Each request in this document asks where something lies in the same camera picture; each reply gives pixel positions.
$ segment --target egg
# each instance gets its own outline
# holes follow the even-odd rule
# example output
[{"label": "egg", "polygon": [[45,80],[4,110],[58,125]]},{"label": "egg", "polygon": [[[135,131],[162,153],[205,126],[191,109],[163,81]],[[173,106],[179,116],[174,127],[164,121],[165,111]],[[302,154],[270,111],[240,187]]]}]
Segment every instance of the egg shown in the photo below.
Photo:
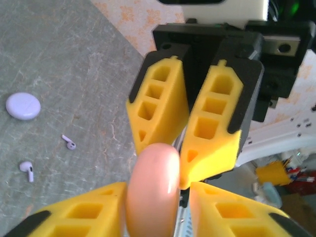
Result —
[{"label": "egg", "polygon": [[149,145],[137,158],[126,196],[131,237],[172,237],[179,205],[179,154],[170,145]]}]

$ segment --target white wireless earbud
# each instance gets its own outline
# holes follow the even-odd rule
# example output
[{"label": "white wireless earbud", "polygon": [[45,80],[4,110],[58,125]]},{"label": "white wireless earbud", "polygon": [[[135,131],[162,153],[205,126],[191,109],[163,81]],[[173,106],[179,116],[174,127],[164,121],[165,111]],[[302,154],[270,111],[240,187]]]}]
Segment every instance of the white wireless earbud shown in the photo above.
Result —
[{"label": "white wireless earbud", "polygon": [[65,135],[61,135],[61,138],[67,142],[67,148],[69,150],[74,150],[76,148],[75,143],[72,140],[70,140],[68,137],[66,137]]},{"label": "white wireless earbud", "polygon": [[32,163],[30,163],[29,161],[24,161],[24,162],[20,163],[20,170],[23,172],[28,172],[29,182],[34,181]]}]

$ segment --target green light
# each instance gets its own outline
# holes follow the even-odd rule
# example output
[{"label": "green light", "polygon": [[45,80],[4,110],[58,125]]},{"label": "green light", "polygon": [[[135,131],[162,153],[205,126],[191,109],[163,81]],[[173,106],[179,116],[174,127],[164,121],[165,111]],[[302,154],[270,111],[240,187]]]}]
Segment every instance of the green light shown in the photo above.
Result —
[{"label": "green light", "polygon": [[292,8],[291,8],[291,15],[295,15],[295,13],[297,12],[298,8],[300,7],[300,4],[298,2],[294,3]]}]

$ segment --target gray floor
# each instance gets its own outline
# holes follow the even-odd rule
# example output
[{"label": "gray floor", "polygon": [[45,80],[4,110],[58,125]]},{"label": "gray floor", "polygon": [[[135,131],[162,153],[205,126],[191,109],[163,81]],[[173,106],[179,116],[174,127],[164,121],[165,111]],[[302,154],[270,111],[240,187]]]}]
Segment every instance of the gray floor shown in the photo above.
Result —
[{"label": "gray floor", "polygon": [[229,192],[253,199],[252,184],[257,182],[257,177],[248,164],[244,164],[230,172],[223,173],[219,179],[207,183]]},{"label": "gray floor", "polygon": [[[142,57],[89,0],[2,0],[0,22],[2,236],[44,205],[129,179],[125,101]],[[35,120],[6,112],[17,91],[40,100]],[[34,183],[18,169],[23,160]]]}]

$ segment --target yellow foam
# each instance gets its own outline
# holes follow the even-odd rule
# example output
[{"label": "yellow foam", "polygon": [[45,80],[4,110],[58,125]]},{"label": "yellow foam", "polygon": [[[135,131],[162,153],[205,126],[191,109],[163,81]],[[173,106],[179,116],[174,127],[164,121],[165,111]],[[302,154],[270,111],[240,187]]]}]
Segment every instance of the yellow foam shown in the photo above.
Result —
[{"label": "yellow foam", "polygon": [[227,127],[243,84],[225,64],[210,67],[191,112],[181,150],[181,189],[235,165],[241,131],[229,134]]},{"label": "yellow foam", "polygon": [[194,237],[289,237],[269,213],[281,210],[202,182],[191,183]]},{"label": "yellow foam", "polygon": [[95,189],[39,210],[52,214],[29,237],[121,237],[126,183]]},{"label": "yellow foam", "polygon": [[172,57],[151,65],[126,109],[137,154],[152,143],[172,144],[189,118],[182,61]]}]

